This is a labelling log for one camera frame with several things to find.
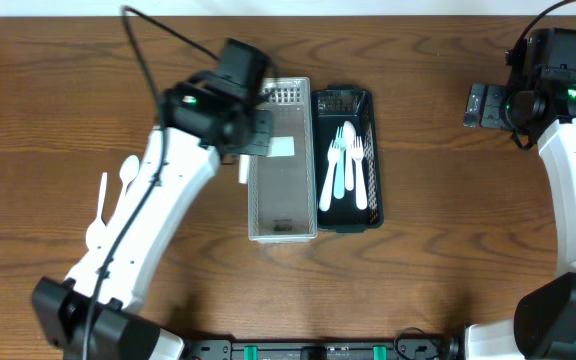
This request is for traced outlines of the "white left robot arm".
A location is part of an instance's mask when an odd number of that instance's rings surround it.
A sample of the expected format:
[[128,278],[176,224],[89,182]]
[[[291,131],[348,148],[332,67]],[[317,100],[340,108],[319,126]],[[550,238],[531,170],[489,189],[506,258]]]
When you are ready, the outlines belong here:
[[155,270],[192,202],[226,154],[264,155],[272,116],[262,83],[276,66],[228,39],[215,71],[164,91],[138,175],[101,239],[63,281],[42,278],[32,306],[66,359],[179,359],[186,343],[140,317]]

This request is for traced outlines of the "white plastic fork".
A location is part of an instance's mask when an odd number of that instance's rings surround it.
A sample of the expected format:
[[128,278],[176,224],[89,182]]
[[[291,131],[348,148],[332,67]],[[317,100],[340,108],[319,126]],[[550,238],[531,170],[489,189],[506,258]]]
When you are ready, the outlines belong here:
[[341,148],[338,144],[338,141],[332,140],[327,152],[328,167],[319,199],[319,210],[322,212],[327,212],[331,206],[334,172],[336,164],[339,161],[340,154]]
[[355,201],[359,210],[367,208],[366,184],[363,173],[364,149],[362,138],[356,136],[351,147],[351,157],[355,164]]

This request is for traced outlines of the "pale pink plastic spoon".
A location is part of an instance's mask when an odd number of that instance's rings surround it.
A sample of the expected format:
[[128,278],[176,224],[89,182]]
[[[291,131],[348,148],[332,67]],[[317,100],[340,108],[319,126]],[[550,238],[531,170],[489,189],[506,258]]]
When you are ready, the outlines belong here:
[[352,165],[352,145],[355,140],[356,130],[350,121],[343,124],[343,136],[345,140],[345,189],[352,191],[354,189],[353,165]]

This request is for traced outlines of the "mint green plastic fork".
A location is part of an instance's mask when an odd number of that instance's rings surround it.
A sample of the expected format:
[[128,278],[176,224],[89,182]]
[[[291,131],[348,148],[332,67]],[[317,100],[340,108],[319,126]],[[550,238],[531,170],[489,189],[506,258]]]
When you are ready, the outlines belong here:
[[337,128],[337,133],[335,136],[335,144],[339,149],[339,159],[336,163],[335,168],[333,196],[336,199],[342,199],[345,194],[344,163],[342,160],[346,148],[346,143],[344,139],[344,126],[339,126]]

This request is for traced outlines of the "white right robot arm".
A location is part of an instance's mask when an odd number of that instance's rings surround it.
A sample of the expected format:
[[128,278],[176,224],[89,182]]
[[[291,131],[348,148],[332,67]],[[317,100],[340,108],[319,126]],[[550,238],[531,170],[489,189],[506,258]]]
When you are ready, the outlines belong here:
[[512,319],[468,326],[460,349],[465,359],[576,359],[576,30],[523,35],[506,63],[507,84],[472,85],[464,124],[537,149],[555,215],[555,278],[524,296]]

